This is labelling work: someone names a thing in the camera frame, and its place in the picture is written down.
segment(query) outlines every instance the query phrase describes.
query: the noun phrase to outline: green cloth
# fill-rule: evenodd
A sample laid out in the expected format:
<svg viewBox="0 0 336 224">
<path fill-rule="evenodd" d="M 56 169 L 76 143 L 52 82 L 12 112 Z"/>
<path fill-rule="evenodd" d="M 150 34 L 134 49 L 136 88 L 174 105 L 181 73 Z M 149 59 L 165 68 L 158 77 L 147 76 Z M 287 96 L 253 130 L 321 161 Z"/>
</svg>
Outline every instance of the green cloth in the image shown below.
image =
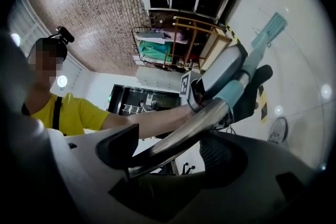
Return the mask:
<svg viewBox="0 0 336 224">
<path fill-rule="evenodd" d="M 140 53 L 142 56 L 164 60 L 166 52 L 170 53 L 172 42 L 165 42 L 164 44 L 158 44 L 150 41 L 141 41 L 139 44 Z M 172 57 L 167 55 L 166 61 L 170 62 Z"/>
</svg>

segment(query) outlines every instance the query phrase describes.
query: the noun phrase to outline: yellow t-shirt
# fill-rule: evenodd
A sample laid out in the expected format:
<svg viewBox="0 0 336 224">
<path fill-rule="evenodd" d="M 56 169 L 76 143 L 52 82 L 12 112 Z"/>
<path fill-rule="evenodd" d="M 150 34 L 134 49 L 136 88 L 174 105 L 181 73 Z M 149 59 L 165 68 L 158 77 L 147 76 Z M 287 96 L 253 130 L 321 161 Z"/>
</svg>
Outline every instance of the yellow t-shirt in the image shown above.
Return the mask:
<svg viewBox="0 0 336 224">
<path fill-rule="evenodd" d="M 45 128 L 52 128 L 54 107 L 57 95 L 51 94 L 48 103 L 38 112 L 32 115 L 40 119 Z M 100 130 L 109 112 L 101 110 L 88 100 L 75 98 L 72 93 L 67 93 L 62 98 L 62 106 L 59 116 L 59 130 L 66 134 L 84 134 L 84 129 Z"/>
</svg>

